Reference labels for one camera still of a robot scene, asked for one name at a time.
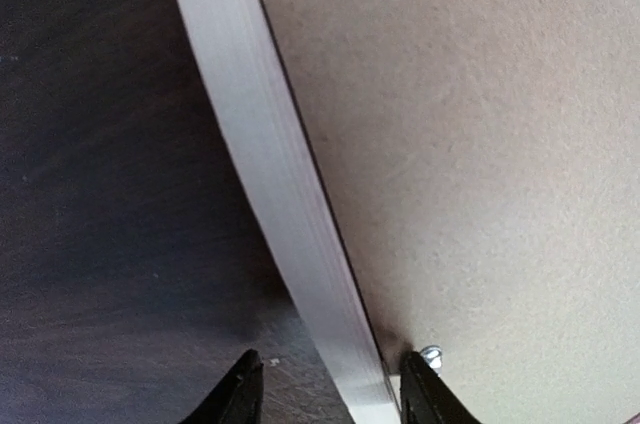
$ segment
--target white frame edge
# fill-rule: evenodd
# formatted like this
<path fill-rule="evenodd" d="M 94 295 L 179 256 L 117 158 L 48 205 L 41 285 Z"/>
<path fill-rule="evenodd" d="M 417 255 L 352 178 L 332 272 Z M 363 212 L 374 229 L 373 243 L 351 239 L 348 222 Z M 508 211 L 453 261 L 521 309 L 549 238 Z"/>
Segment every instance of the white frame edge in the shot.
<path fill-rule="evenodd" d="M 356 424 L 400 412 L 260 0 L 178 0 L 249 202 Z"/>

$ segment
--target dark wooden surface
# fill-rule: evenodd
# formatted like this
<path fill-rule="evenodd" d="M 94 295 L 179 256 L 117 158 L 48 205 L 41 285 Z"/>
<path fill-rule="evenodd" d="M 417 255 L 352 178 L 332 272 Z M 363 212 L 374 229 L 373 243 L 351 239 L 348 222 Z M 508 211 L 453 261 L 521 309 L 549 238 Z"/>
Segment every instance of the dark wooden surface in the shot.
<path fill-rule="evenodd" d="M 175 0 L 0 15 L 0 422 L 176 422 L 248 347 L 267 360 L 266 423 L 349 422 Z"/>

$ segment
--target beige surface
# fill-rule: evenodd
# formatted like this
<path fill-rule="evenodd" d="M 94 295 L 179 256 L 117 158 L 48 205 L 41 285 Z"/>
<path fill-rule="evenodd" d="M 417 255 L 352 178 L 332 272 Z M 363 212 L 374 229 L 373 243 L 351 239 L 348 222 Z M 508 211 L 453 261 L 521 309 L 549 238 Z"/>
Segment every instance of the beige surface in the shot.
<path fill-rule="evenodd" d="M 365 302 L 487 423 L 640 408 L 640 0 L 265 0 Z"/>

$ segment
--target metal screw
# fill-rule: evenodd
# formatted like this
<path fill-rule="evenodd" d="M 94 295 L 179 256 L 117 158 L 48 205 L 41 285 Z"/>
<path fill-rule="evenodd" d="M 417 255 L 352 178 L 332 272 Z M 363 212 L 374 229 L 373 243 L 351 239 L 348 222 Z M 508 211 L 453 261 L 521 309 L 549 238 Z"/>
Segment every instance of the metal screw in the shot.
<path fill-rule="evenodd" d="M 420 355 L 424 359 L 424 362 L 440 375 L 442 372 L 442 349 L 440 346 L 428 346 L 420 351 Z"/>

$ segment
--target screw head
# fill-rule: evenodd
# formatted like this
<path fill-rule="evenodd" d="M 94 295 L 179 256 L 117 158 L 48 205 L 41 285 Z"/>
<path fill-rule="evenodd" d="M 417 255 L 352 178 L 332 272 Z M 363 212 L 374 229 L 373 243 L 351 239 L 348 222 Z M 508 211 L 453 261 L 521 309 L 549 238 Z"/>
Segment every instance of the screw head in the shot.
<path fill-rule="evenodd" d="M 440 346 L 425 347 L 420 351 L 420 356 L 436 374 L 440 375 L 442 372 L 442 349 Z"/>

